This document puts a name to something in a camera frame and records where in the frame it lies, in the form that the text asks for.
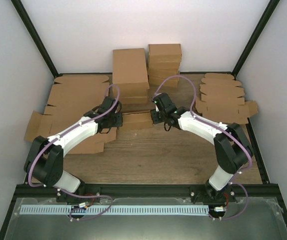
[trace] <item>cardboard box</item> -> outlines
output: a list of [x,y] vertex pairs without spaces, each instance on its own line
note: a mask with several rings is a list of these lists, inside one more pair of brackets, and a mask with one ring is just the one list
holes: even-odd
[[[105,75],[64,75],[53,84],[44,113],[34,111],[24,139],[55,135],[76,123],[84,113],[100,105],[109,83]],[[116,128],[108,134],[96,134],[74,147],[69,154],[93,154],[104,151],[104,143],[116,139]]]
[[149,62],[150,69],[179,69],[180,62],[165,61],[165,62]]
[[[125,98],[142,99],[147,95],[149,83],[144,48],[113,50],[112,82],[120,89],[121,103],[125,103],[122,101]],[[117,96],[116,88],[113,88],[113,95]]]
[[149,63],[182,61],[182,48],[180,44],[149,44]]
[[156,69],[156,68],[148,68],[147,70],[148,76],[160,77],[160,78],[168,78],[170,76],[178,75],[178,69]]
[[[166,79],[166,77],[149,76],[149,84],[152,86],[159,86]],[[178,88],[179,77],[173,77],[167,80],[162,86]]]
[[147,129],[153,127],[150,111],[127,112],[122,114],[120,131]]
[[248,118],[258,113],[255,101],[245,101],[242,83],[230,74],[207,73],[201,79],[201,99],[195,107],[203,117],[215,122],[247,124]]

